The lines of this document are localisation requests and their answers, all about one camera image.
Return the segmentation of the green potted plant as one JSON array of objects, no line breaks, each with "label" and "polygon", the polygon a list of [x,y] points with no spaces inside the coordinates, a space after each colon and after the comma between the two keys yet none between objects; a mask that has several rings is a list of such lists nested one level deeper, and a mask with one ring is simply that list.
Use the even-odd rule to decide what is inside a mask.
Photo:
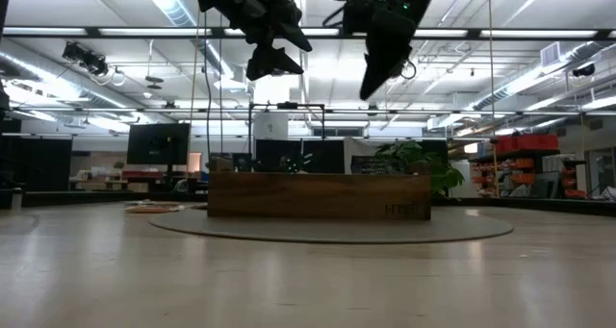
[{"label": "green potted plant", "polygon": [[415,141],[381,144],[375,156],[396,174],[426,175],[430,179],[433,196],[446,197],[449,190],[461,186],[463,174],[436,152],[424,151]]}]

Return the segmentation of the metal storage shelf rack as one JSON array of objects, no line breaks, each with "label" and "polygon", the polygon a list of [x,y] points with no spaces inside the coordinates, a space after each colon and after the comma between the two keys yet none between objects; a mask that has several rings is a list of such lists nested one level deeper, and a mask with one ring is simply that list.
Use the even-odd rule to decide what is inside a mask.
[{"label": "metal storage shelf rack", "polygon": [[516,150],[470,160],[479,197],[583,200],[578,169],[586,164],[558,150]]}]

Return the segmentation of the orange mango tea bag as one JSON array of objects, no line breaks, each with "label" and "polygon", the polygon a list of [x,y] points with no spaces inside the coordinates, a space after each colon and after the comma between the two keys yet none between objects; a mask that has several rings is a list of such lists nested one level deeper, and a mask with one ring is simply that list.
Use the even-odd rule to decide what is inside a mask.
[{"label": "orange mango tea bag", "polygon": [[166,214],[185,210],[178,202],[137,201],[126,205],[124,211],[129,214]]}]

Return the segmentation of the round grey mat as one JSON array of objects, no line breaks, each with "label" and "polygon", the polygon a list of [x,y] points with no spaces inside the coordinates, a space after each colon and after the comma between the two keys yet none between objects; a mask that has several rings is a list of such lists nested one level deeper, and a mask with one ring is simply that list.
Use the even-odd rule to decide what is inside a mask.
[{"label": "round grey mat", "polygon": [[428,221],[210,217],[200,210],[155,214],[148,222],[178,233],[236,240],[319,244],[420,244],[483,240],[510,234],[507,221],[435,211]]}]

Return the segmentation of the large red storage bin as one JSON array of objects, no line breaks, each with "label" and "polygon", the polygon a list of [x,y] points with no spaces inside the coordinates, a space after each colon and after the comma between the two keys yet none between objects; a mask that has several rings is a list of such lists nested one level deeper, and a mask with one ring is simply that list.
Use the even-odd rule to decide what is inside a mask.
[{"label": "large red storage bin", "polygon": [[519,150],[558,150],[558,137],[552,134],[526,134],[516,137]]}]

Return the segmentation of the wide black wall panel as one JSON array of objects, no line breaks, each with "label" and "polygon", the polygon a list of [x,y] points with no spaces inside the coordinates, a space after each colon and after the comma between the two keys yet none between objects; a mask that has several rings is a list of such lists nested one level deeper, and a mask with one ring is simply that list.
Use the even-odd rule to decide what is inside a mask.
[{"label": "wide black wall panel", "polygon": [[27,192],[68,190],[70,139],[0,139],[0,181]]}]

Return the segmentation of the wooden tea organizer box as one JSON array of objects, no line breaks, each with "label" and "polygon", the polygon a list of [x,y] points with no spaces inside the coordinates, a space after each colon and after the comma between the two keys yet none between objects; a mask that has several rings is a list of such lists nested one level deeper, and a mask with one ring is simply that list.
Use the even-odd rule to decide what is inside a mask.
[{"label": "wooden tea organizer box", "polygon": [[210,217],[431,219],[427,175],[230,172],[210,174]]}]

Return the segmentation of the black metal stand frame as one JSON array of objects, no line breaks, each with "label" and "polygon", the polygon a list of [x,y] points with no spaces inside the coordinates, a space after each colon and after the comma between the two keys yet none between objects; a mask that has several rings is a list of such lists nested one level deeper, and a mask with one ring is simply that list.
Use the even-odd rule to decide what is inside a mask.
[{"label": "black metal stand frame", "polygon": [[325,126],[325,113],[326,107],[323,104],[306,104],[306,103],[296,103],[296,102],[281,102],[281,103],[254,103],[251,102],[248,105],[248,120],[246,122],[247,126],[247,137],[250,141],[255,140],[256,138],[253,135],[252,123],[254,117],[261,113],[283,113],[289,116],[289,132],[290,132],[290,115],[291,114],[316,114],[317,110],[321,111],[321,131],[324,132]]}]

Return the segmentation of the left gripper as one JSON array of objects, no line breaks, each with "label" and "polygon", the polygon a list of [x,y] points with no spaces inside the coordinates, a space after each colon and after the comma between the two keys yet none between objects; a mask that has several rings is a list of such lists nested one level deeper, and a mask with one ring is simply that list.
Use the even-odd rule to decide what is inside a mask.
[{"label": "left gripper", "polygon": [[[267,31],[267,38],[284,38],[297,48],[311,52],[313,47],[304,35],[299,22],[302,12],[293,0],[197,0],[205,13],[211,8],[223,14],[233,29],[245,33]],[[284,48],[258,45],[246,67],[246,78],[259,80],[268,75],[282,73],[302,74],[304,70]]]}]

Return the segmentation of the black overhead frame beam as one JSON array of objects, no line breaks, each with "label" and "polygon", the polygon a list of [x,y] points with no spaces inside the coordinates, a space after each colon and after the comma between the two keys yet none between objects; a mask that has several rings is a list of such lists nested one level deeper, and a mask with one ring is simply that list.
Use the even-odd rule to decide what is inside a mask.
[{"label": "black overhead frame beam", "polygon": [[[244,38],[240,30],[214,27],[43,27],[9,26],[6,38]],[[528,41],[610,41],[616,40],[616,29],[480,29],[480,28],[420,28],[416,40],[528,40]]]}]

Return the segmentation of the black display screen on stand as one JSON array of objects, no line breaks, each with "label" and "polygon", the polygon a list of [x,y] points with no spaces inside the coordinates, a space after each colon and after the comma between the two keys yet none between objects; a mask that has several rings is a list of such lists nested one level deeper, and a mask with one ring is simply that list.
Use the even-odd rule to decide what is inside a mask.
[{"label": "black display screen on stand", "polygon": [[187,123],[131,125],[128,164],[186,164],[191,126]]}]

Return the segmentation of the wooden workbench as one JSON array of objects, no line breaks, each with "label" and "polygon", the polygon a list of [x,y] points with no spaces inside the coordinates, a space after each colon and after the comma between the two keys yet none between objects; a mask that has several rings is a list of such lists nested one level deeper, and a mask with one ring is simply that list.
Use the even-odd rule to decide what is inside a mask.
[{"label": "wooden workbench", "polygon": [[70,190],[149,192],[151,186],[161,184],[160,171],[123,170],[94,166],[81,169],[69,178]]}]

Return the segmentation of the black partition panel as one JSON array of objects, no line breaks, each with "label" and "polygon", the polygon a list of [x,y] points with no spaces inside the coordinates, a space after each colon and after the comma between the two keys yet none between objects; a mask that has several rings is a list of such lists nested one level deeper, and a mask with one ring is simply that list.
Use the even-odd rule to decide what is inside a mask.
[{"label": "black partition panel", "polygon": [[341,140],[256,141],[255,170],[261,172],[344,174]]}]

